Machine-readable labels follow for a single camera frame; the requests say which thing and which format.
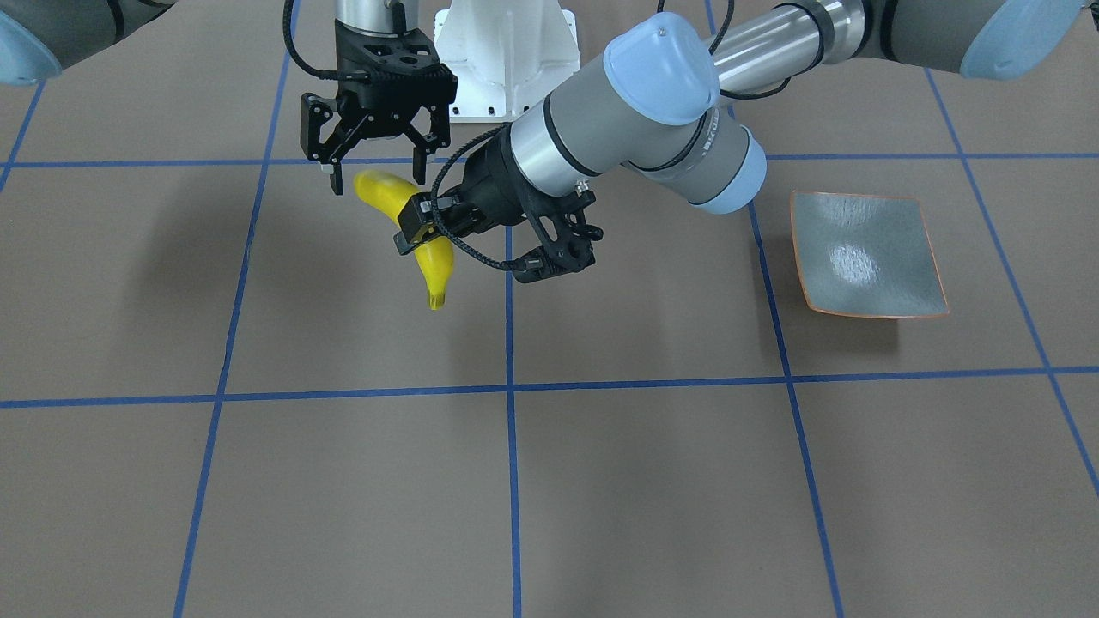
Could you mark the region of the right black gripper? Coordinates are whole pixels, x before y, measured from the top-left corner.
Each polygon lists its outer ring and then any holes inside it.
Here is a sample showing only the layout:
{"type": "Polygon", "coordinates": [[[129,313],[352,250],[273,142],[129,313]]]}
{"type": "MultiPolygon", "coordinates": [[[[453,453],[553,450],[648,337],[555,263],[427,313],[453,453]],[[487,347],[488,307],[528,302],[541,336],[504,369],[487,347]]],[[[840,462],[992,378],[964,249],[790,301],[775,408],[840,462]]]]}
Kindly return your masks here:
{"type": "Polygon", "coordinates": [[[342,161],[362,137],[406,136],[412,141],[412,178],[428,181],[428,158],[451,144],[451,106],[457,77],[428,35],[373,36],[335,23],[337,69],[363,74],[341,81],[335,99],[302,93],[300,146],[308,161],[328,173],[335,196],[344,194],[342,161]]]}

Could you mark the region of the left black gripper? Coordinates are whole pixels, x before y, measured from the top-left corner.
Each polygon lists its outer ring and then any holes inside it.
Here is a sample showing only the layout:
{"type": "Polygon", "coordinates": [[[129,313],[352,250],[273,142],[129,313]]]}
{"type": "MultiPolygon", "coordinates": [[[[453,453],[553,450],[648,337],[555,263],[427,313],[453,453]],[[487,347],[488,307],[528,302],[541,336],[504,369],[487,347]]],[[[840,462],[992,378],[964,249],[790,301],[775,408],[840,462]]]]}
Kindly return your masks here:
{"type": "MultiPolygon", "coordinates": [[[[550,216],[550,196],[542,194],[519,169],[511,129],[501,128],[485,144],[471,148],[462,181],[435,200],[444,227],[455,236],[482,233],[492,227],[518,227],[530,216],[550,216]]],[[[409,255],[428,242],[451,239],[435,227],[428,192],[411,196],[398,214],[393,236],[399,255],[409,255]]]]}

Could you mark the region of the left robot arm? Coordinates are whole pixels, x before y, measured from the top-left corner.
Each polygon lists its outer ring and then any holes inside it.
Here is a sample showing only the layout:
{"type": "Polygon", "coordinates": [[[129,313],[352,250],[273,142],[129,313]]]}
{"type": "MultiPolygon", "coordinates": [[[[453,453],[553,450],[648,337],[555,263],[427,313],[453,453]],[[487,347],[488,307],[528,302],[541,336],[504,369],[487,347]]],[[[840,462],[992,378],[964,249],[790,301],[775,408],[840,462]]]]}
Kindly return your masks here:
{"type": "Polygon", "coordinates": [[[1084,1],[786,1],[703,40],[665,11],[617,36],[532,110],[462,148],[462,181],[408,198],[401,254],[493,227],[529,224],[537,247],[498,271],[581,271],[602,238],[584,212],[590,180],[624,166],[688,203],[730,214],[759,191],[764,151],[725,125],[725,100],[780,93],[820,65],[874,58],[1012,81],[1059,46],[1084,1]]]}

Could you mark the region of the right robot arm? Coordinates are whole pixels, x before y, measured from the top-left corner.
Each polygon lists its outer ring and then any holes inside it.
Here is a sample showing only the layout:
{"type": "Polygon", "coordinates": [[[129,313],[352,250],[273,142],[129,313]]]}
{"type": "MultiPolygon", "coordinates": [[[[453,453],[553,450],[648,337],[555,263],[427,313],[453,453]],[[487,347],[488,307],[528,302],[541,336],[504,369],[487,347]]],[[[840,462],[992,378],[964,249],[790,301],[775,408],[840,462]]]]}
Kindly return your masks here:
{"type": "MultiPolygon", "coordinates": [[[[331,95],[300,97],[300,151],[320,164],[332,190],[343,190],[342,165],[367,141],[406,137],[417,183],[428,157],[451,144],[451,106],[458,79],[419,24],[417,1],[335,1],[329,65],[306,58],[297,44],[297,1],[279,3],[279,38],[289,62],[331,95]]],[[[4,1],[3,85],[34,87],[129,38],[160,32],[185,1],[4,1]]]]}

